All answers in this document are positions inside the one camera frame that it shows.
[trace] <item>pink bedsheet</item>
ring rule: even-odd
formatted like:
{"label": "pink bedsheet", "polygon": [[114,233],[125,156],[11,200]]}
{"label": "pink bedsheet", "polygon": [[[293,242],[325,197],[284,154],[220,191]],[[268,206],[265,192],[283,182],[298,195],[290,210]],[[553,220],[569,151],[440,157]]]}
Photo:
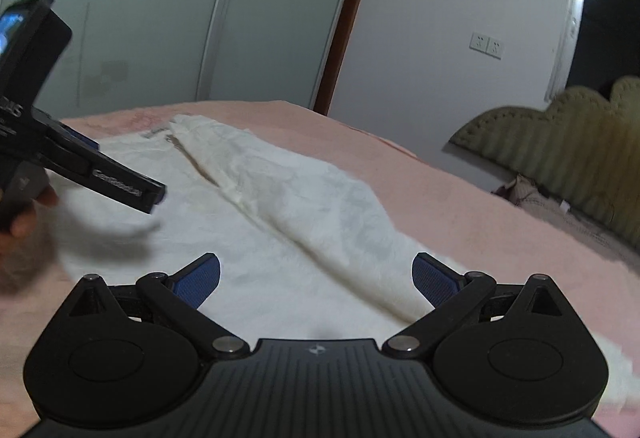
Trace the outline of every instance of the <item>pink bedsheet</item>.
{"label": "pink bedsheet", "polygon": [[[68,124],[89,137],[143,131],[176,113],[249,128],[292,151],[334,163],[367,182],[399,230],[498,282],[550,274],[586,325],[620,344],[640,374],[640,278],[501,198],[433,169],[408,151],[284,102],[203,102],[121,111]],[[0,436],[25,431],[37,416],[22,385],[22,364],[72,284],[54,259],[33,271],[0,273]],[[640,414],[599,411],[614,436],[638,438]]]}

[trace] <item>beige headboard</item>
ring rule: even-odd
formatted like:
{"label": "beige headboard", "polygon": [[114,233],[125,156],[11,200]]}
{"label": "beige headboard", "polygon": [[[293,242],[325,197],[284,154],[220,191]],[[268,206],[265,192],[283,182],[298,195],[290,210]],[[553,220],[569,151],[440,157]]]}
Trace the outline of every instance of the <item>beige headboard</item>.
{"label": "beige headboard", "polygon": [[619,79],[609,101],[573,87],[546,111],[486,111],[450,142],[532,178],[640,246],[640,78]]}

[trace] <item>white garment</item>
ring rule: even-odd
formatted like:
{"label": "white garment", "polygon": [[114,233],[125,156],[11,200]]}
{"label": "white garment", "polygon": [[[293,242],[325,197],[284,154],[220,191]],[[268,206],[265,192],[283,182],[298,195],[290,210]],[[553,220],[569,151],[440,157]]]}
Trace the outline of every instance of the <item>white garment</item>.
{"label": "white garment", "polygon": [[[258,338],[382,344],[431,309],[411,266],[418,252],[433,252],[395,230],[366,184],[205,117],[180,115],[169,129],[101,142],[167,185],[151,216],[54,178],[58,251],[73,280],[95,272],[110,285],[133,284],[213,252],[220,285],[200,310],[252,346]],[[603,402],[621,407],[640,392],[630,361],[607,339],[598,343],[610,367]]]}

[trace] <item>lit screen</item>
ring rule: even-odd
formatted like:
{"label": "lit screen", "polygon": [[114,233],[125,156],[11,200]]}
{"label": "lit screen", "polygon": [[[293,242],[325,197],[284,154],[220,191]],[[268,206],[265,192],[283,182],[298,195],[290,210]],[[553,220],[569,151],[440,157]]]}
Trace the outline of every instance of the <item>lit screen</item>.
{"label": "lit screen", "polygon": [[7,11],[0,17],[0,55],[4,53],[24,19],[25,15],[21,11]]}

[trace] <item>black handheld device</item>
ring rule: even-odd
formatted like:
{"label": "black handheld device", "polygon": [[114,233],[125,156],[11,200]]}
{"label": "black handheld device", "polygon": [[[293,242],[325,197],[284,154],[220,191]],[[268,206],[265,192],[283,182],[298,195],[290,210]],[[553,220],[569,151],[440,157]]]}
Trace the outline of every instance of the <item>black handheld device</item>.
{"label": "black handheld device", "polygon": [[21,0],[0,16],[0,231],[49,184],[50,169],[120,203],[151,212],[165,187],[33,107],[71,40],[53,0]]}
{"label": "black handheld device", "polygon": [[85,275],[24,365],[41,418],[24,436],[607,437],[591,420],[606,361],[550,277],[497,285],[426,253],[412,272],[435,310],[381,348],[254,350],[197,310],[220,280],[213,254],[135,285]]}

